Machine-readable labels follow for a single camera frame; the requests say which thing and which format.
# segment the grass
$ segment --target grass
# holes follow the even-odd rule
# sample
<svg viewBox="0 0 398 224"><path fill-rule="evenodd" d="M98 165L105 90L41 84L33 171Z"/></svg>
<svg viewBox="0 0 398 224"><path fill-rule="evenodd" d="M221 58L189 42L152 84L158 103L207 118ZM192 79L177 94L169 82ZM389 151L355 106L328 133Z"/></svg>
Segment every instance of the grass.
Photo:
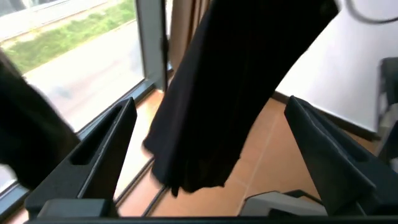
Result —
<svg viewBox="0 0 398 224"><path fill-rule="evenodd" d="M25 73L135 18L134 1L124 0L103 12L42 32L32 40L16 42L4 51Z"/></svg>

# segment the window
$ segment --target window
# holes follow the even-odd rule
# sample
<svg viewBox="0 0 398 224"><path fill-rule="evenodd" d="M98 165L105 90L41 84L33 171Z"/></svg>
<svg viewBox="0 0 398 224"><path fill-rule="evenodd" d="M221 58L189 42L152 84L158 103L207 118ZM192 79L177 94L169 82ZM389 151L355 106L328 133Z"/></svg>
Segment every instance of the window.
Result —
<svg viewBox="0 0 398 224"><path fill-rule="evenodd" d="M160 0L0 0L0 47L83 138L121 98L165 88L161 10ZM0 208L15 185L0 166Z"/></svg>

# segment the black fabric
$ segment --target black fabric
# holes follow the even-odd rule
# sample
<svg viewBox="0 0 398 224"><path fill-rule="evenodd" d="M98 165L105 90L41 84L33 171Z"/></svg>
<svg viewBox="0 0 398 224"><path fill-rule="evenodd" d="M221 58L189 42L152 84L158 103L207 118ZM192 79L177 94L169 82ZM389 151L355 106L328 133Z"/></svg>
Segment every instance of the black fabric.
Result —
<svg viewBox="0 0 398 224"><path fill-rule="evenodd" d="M80 142L0 51L0 163L34 189Z"/></svg>
<svg viewBox="0 0 398 224"><path fill-rule="evenodd" d="M213 0L144 140L177 195L224 186L257 115L336 16L334 1Z"/></svg>

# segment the floor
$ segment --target floor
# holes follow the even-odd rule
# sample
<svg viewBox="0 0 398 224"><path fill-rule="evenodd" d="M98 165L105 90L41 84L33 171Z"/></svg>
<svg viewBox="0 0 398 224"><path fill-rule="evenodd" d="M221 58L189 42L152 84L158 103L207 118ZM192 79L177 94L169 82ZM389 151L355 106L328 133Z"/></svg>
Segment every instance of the floor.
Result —
<svg viewBox="0 0 398 224"><path fill-rule="evenodd" d="M141 148L141 142L162 96L161 92L154 91L138 107L139 119L134 128L115 197L150 158ZM283 111L284 104L278 101L269 100L265 105L252 126L241 159L224 188L201 189L194 194L180 192L178 198L173 198L167 193L152 212L152 216L237 215L246 197L271 190L286 192L302 189L318 196ZM374 146L371 142L357 136L352 137L373 152ZM119 207L119 214L124 217L141 216L160 188L148 172L125 198ZM26 220L27 212L21 210L8 221L8 224L22 223Z"/></svg>

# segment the cable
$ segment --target cable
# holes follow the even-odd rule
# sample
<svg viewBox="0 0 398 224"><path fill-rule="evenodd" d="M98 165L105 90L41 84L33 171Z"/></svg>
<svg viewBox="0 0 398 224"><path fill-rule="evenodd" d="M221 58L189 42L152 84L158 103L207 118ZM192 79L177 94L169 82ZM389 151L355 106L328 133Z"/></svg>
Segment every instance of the cable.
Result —
<svg viewBox="0 0 398 224"><path fill-rule="evenodd" d="M348 13L350 13L355 19L359 20L360 22L373 25L382 25L398 21L398 17L392 19L370 19L366 16L363 16L358 12L358 10L355 9L353 0L346 0L346 5Z"/></svg>

